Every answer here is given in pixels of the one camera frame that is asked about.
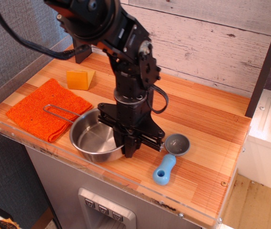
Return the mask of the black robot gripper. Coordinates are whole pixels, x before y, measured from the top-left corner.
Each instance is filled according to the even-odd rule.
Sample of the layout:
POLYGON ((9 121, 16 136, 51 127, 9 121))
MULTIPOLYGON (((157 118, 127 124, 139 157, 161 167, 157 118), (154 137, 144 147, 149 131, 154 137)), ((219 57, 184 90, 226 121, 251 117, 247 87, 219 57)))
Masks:
POLYGON ((165 132, 154 122, 151 112, 160 114, 165 108, 154 110, 152 100, 148 97, 136 103, 98 104, 99 121, 113 129, 116 147, 124 148, 126 158, 132 158, 141 144, 158 152, 163 149, 165 132))

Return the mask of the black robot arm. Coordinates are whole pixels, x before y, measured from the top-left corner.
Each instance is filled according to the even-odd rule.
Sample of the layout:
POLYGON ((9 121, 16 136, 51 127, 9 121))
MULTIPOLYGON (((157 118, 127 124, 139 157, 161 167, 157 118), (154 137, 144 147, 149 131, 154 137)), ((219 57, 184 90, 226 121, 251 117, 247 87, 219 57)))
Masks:
POLYGON ((81 44, 107 54, 116 79, 115 104, 100 103, 99 120, 113 129, 117 146, 132 157, 141 144, 163 148, 164 131, 153 121, 153 96, 160 68, 149 33, 118 0, 48 0, 61 27, 81 44))

